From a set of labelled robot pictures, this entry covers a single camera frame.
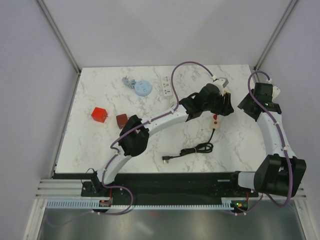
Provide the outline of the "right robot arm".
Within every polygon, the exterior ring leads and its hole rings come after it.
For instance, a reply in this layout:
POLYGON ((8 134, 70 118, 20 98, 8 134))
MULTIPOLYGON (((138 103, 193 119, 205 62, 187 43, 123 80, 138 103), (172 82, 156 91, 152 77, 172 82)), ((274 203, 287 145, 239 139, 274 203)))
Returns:
POLYGON ((258 193, 294 197, 307 169, 305 160, 297 158, 283 128, 282 110, 273 102, 274 86, 256 83, 238 105, 255 120, 262 133, 266 158, 255 172, 241 171, 238 179, 229 184, 235 197, 247 189, 258 193))

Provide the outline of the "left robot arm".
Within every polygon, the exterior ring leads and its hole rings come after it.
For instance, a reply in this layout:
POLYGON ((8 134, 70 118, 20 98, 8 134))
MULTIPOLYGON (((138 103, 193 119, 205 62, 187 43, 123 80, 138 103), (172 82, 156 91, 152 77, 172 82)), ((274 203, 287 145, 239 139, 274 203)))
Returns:
POLYGON ((110 191, 109 184, 114 182, 116 175, 131 158, 147 149, 151 136, 173 125, 196 119, 203 112, 224 117, 232 114, 231 93, 220 84, 208 83, 200 92, 181 99, 175 107, 162 113, 146 118, 131 116, 119 137, 110 145, 114 155, 96 172, 98 180, 93 183, 92 191, 99 197, 106 196, 110 191))

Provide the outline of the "dark red carp adapter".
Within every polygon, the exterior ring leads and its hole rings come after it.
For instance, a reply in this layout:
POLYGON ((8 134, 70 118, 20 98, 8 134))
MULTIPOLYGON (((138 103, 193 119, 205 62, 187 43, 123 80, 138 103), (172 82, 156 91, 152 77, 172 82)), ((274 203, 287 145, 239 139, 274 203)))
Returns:
POLYGON ((128 116, 124 114, 119 114, 116 116, 116 123, 119 129, 123 129, 128 122, 128 116))

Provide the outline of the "beige red power strip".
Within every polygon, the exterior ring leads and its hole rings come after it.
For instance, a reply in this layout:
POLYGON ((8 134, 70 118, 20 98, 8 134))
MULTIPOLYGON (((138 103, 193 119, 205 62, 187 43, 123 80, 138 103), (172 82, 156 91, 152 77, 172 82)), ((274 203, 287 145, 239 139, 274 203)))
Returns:
POLYGON ((212 130, 218 130, 220 128, 220 125, 221 125, 221 119, 222 119, 222 117, 220 115, 213 114, 209 127, 212 130))

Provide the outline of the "white adapter plug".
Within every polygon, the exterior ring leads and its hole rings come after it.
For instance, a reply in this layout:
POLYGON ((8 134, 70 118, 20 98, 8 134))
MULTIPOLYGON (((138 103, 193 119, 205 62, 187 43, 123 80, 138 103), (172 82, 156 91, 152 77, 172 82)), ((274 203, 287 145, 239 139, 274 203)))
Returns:
POLYGON ((273 85, 272 87, 272 99, 275 100, 276 97, 280 94, 281 90, 276 85, 273 85))

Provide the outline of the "red socket cube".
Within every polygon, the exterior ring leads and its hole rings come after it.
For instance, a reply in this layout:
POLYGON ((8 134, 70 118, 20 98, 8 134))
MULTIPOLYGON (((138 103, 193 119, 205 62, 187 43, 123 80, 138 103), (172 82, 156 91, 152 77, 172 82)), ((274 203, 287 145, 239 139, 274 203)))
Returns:
POLYGON ((95 107, 91 113, 91 117, 96 122, 104 123, 108 117, 108 112, 104 108, 95 107))

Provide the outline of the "white power strip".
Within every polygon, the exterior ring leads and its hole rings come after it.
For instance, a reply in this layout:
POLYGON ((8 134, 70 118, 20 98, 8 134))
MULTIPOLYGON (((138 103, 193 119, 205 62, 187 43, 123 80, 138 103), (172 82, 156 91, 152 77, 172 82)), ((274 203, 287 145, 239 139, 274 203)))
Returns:
POLYGON ((169 76, 162 76, 160 78, 160 85, 162 87, 162 93, 165 98, 171 98, 173 96, 173 90, 171 85, 171 79, 169 76))

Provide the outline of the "black plug with cable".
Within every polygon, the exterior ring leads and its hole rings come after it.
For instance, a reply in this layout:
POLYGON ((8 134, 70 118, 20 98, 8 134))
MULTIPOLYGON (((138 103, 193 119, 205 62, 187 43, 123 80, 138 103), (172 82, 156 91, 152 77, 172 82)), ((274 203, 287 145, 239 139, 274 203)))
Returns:
POLYGON ((215 133, 215 129, 212 130, 210 138, 208 139, 207 142, 202 142, 199 143, 198 145, 191 147, 191 148, 184 148, 180 151, 179 155, 175 156, 170 156, 170 155, 165 155, 162 156, 163 162, 166 164, 168 163, 171 159, 176 159, 180 157, 184 157, 186 155, 191 155, 191 154, 209 154, 213 151, 214 145, 211 143, 211 140, 213 138, 213 135, 215 133))

